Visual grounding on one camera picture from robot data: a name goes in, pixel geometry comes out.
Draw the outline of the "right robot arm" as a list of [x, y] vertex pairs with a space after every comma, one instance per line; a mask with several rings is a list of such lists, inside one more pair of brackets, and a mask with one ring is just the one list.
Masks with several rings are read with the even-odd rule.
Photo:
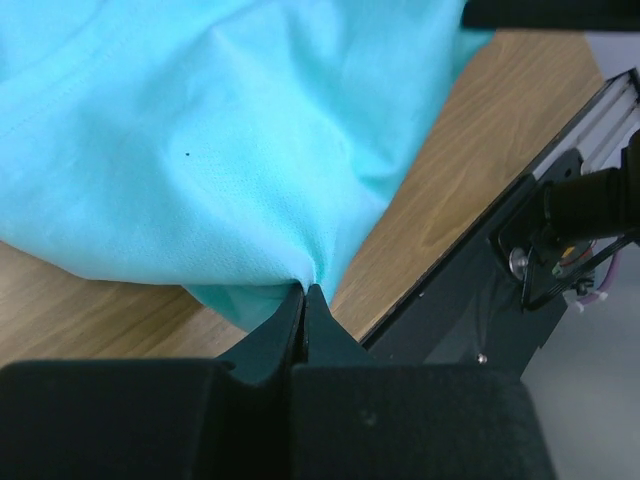
[[[636, 1], [472, 1], [473, 29], [636, 33]], [[639, 74], [619, 75], [535, 170], [537, 191], [498, 232], [502, 247], [639, 237]]]

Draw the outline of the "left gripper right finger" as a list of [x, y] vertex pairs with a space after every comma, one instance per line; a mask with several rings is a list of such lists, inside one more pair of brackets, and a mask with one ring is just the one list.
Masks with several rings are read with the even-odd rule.
[[372, 359], [312, 286], [291, 373], [293, 479], [552, 479], [531, 398], [480, 365]]

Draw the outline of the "turquoise t shirt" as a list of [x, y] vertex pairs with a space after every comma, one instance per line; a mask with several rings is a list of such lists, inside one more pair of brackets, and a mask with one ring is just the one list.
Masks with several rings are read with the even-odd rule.
[[1, 239], [250, 331], [332, 297], [490, 34], [460, 1], [5, 1]]

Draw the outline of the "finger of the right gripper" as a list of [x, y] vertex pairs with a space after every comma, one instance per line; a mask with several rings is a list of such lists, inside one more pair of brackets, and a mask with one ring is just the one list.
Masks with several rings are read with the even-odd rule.
[[638, 31], [632, 0], [473, 0], [463, 9], [465, 28], [560, 31]]

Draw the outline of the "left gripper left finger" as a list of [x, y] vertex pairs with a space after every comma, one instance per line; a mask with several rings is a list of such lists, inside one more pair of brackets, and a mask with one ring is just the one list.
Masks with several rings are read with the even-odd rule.
[[216, 358], [21, 361], [1, 371], [5, 479], [284, 479], [304, 293]]

